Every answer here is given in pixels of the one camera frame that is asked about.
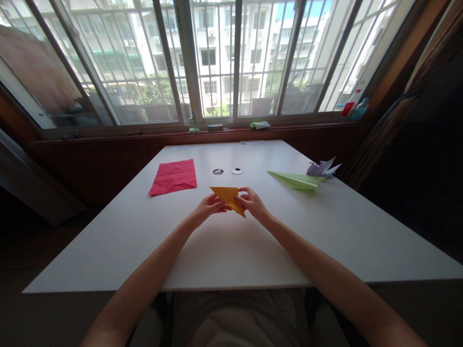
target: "small round object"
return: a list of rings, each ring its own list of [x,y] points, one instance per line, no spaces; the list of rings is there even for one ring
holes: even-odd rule
[[[243,173],[243,169],[240,169],[240,168],[232,168],[230,171],[232,174],[242,174]]]

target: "folded paper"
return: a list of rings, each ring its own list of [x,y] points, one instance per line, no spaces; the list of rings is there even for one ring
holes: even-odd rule
[[[297,173],[267,172],[283,183],[286,183],[290,188],[299,190],[316,189],[318,188],[318,184],[325,180],[324,177],[307,176]]]
[[[159,164],[150,195],[161,195],[195,188],[196,173],[193,159]]]
[[[320,165],[317,165],[315,163],[311,163],[309,168],[307,169],[306,174],[310,175],[310,176],[330,177],[341,166],[341,164],[339,164],[339,165],[335,166],[334,168],[330,169],[329,167],[331,165],[333,165],[334,159],[336,159],[336,157],[334,157],[333,159],[328,160],[328,161],[321,161]]]
[[[238,188],[234,187],[210,187],[217,196],[225,201],[228,206],[233,208],[238,214],[246,218],[245,212],[241,207],[240,203],[235,200],[235,196],[238,195]]]

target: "yellow origami paper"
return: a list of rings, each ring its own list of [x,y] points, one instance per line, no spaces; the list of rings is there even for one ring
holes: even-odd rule
[[[238,188],[236,187],[210,187],[214,193],[217,194],[217,196],[225,201],[228,206],[233,208],[237,213],[242,215],[244,218],[246,218],[245,212],[243,211],[243,208],[235,200],[235,196],[238,195]]]

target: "floor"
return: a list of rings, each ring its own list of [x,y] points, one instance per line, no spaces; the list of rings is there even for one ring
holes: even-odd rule
[[[0,346],[78,346],[111,293],[21,291],[96,214],[88,211],[58,228],[42,223],[1,236]],[[376,291],[428,345],[463,346],[463,281],[390,284]],[[318,310],[310,338],[312,346],[347,346],[328,306]]]

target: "green paper airplane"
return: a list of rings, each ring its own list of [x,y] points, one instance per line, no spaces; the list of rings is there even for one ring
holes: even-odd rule
[[[286,183],[292,189],[306,190],[318,188],[318,184],[325,180],[324,177],[308,176],[297,173],[280,173],[276,171],[267,171],[273,177],[278,178]]]

